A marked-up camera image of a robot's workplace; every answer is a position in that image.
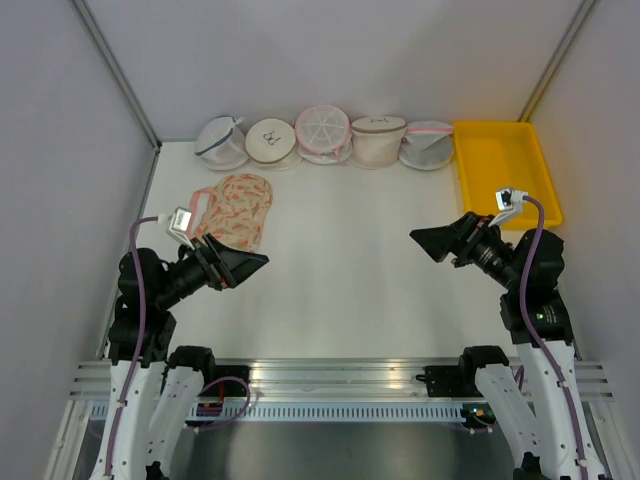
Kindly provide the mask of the floral mesh laundry bag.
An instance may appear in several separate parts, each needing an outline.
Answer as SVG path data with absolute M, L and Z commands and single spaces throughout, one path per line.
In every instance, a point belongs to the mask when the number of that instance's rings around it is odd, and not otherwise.
M 273 202 L 272 185 L 253 174 L 230 175 L 192 194 L 190 238 L 211 234 L 233 249 L 257 252 Z

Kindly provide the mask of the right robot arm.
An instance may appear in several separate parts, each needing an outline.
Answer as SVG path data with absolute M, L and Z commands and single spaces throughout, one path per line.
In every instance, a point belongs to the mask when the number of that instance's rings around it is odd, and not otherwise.
M 563 241 L 539 221 L 511 245 L 493 220 L 467 212 L 447 226 L 409 234 L 433 261 L 451 256 L 455 267 L 474 265 L 504 288 L 500 316 L 531 396 L 524 396 L 497 346 L 465 348 L 457 384 L 488 402 L 510 447 L 514 478 L 604 479 L 580 402 L 569 314 L 557 288 Z

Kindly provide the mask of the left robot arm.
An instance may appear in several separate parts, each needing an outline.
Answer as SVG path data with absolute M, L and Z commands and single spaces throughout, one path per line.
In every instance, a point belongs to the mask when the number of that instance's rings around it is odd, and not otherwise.
M 94 479 L 167 479 L 177 441 L 198 396 L 233 382 L 219 376 L 208 347 L 169 348 L 172 307 L 203 287 L 232 289 L 268 263 L 267 256 L 232 249 L 212 235 L 193 239 L 166 262 L 133 246 L 119 263 L 115 318 L 109 329 L 109 404 Z

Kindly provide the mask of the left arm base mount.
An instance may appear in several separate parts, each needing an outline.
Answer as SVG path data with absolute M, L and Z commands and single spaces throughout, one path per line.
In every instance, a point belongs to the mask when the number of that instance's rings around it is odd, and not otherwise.
M 204 375 L 201 398 L 241 398 L 247 396 L 250 367 L 245 364 L 222 364 Z

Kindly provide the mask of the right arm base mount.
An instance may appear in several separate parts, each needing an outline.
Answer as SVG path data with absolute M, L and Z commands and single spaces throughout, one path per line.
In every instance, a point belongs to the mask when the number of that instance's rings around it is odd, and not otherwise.
M 454 365 L 427 365 L 423 368 L 422 382 L 430 398 L 480 398 L 475 385 L 466 380 Z

